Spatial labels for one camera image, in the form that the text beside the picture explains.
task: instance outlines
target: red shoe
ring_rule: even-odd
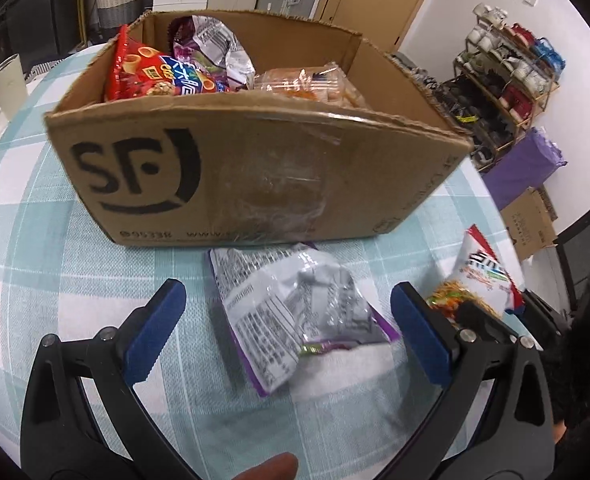
[[[506,85],[506,88],[504,88],[504,91],[502,92],[502,95],[499,98],[499,103],[507,110],[512,108],[513,104],[515,103],[514,91],[516,90],[517,88],[515,88],[515,86],[511,84]]]
[[[514,98],[513,107],[509,110],[511,117],[518,123],[522,123],[531,117],[533,112],[533,103],[524,95],[523,92],[512,86],[512,93]]]
[[[513,27],[506,30],[515,37],[516,40],[524,44],[526,48],[531,48],[535,44],[535,36],[527,28],[523,28],[519,23],[514,23]]]

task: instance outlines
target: light switch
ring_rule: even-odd
[[[535,7],[535,4],[537,4],[537,0],[524,0],[524,3],[526,5],[530,5],[531,7]]]

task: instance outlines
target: checkered tablecloth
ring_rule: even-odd
[[[0,140],[1,446],[19,461],[26,381],[44,334],[71,340],[119,326],[172,277],[186,286],[187,308],[136,392],[188,464],[205,480],[230,479],[289,450],[299,457],[302,480],[373,478],[424,418],[438,390],[399,342],[303,360],[288,387],[259,399],[231,344],[205,250],[125,248],[108,241],[46,138],[42,114],[95,52],[57,65]],[[470,160],[391,234],[318,246],[346,264],[369,302],[391,319],[393,285],[408,280],[429,293],[450,272],[473,223],[519,286],[511,241]],[[85,385],[108,443],[125,453],[92,382]]]

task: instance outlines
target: woven basket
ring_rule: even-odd
[[[143,0],[95,0],[100,28],[107,30],[132,23],[143,11]]]

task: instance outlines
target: sf logo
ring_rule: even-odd
[[[169,199],[138,206],[100,201],[104,209],[125,214],[162,213],[163,211],[177,209],[192,198],[200,184],[201,175],[200,153],[197,150],[197,144],[195,144],[187,128],[164,130],[164,133],[171,141],[180,163],[180,181],[174,195],[174,199],[176,200]],[[137,177],[138,170],[145,175],[154,175],[159,173],[160,168],[155,162],[144,162],[139,168],[136,168],[133,164],[131,154],[140,151],[162,153],[162,144],[158,140],[150,139],[149,137],[132,137],[114,142],[112,144],[112,150],[119,164],[121,177],[126,183],[128,192],[133,195],[141,194],[142,189],[139,178]],[[91,173],[103,180],[102,185],[91,184],[90,189],[92,192],[110,195],[120,189],[119,178],[106,168],[84,160],[84,156],[88,153],[104,155],[104,147],[101,144],[96,142],[78,142],[72,146],[71,152],[82,171]]]

